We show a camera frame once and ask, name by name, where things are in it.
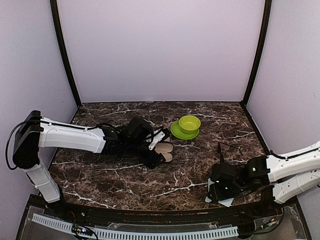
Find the black glasses case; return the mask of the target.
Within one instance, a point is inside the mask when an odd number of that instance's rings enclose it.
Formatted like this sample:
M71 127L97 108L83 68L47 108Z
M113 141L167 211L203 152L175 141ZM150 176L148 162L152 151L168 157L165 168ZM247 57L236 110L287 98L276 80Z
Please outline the black glasses case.
M173 160L172 152L174 150L174 145L171 142L159 142L156 144L154 150L156 153L162 154L166 163L169 163Z

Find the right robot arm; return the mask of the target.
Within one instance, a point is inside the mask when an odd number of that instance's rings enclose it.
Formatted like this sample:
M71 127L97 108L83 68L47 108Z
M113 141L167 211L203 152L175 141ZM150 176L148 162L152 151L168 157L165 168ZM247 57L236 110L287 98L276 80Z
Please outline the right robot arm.
M271 187L272 199L264 198L255 205L255 213L266 217L275 208L320 183L320 144L284 153L251 158L244 164L232 165L224 160L215 164L207 180L206 203L230 206L245 192Z

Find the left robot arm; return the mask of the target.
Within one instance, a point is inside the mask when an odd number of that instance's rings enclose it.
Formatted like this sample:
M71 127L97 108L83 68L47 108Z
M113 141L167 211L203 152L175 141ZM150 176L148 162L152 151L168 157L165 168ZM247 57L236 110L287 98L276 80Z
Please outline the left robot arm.
M95 126L79 126L53 121L33 110L27 118L17 124L8 136L14 140L13 166L10 170L22 169L51 210L60 218L71 213L62 191L40 156L41 148L63 148L92 152L108 156L133 156L150 169L165 162L156 147L165 138L163 128L154 130L141 117L134 117L127 125L115 127L107 122Z

